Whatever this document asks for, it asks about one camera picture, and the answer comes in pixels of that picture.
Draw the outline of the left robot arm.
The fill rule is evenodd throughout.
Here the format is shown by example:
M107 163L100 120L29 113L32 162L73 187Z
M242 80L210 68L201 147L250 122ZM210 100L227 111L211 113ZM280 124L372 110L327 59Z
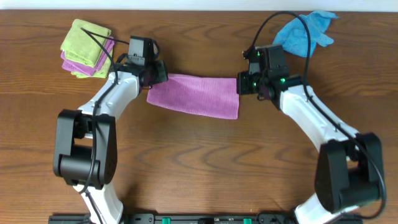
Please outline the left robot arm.
M77 110L57 118L53 171L83 198L86 215L52 215L49 223L121 223L123 203L113 177L118 163L116 121L143 89L166 82L158 43L132 36L129 50L111 61L104 86Z

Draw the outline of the purple microfiber cloth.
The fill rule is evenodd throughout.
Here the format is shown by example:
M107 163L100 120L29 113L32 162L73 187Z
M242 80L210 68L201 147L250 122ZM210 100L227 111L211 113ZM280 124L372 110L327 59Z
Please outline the purple microfiber cloth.
M188 114L237 119L239 95L235 78L206 78L173 74L148 91L147 102Z

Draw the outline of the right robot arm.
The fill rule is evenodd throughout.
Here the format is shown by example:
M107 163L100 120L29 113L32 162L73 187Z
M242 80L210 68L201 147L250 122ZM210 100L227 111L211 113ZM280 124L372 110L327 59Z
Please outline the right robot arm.
M386 200L380 139L344 123L299 76L291 76L281 45L243 52L249 68L238 73L237 93L256 94L290 117L318 151L315 193L294 209L290 222L362 221L353 210Z

